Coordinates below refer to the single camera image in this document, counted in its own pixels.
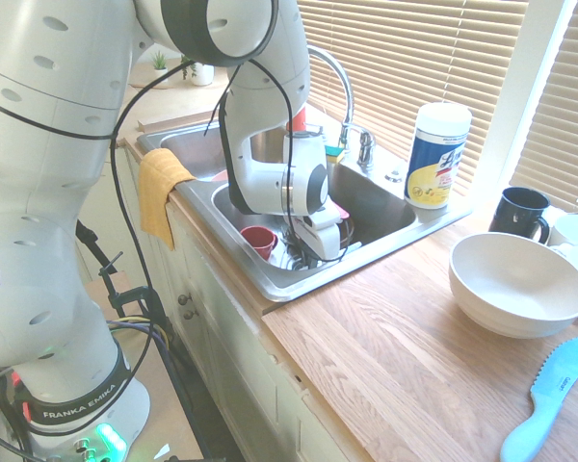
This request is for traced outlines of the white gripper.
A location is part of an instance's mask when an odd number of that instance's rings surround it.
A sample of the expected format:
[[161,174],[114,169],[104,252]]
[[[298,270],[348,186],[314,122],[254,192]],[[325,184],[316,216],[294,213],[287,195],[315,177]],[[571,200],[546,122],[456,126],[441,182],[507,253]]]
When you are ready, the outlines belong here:
[[332,260],[340,251],[340,231],[333,223],[322,229],[315,229],[306,223],[306,217],[293,218],[297,236],[315,253],[320,260]]

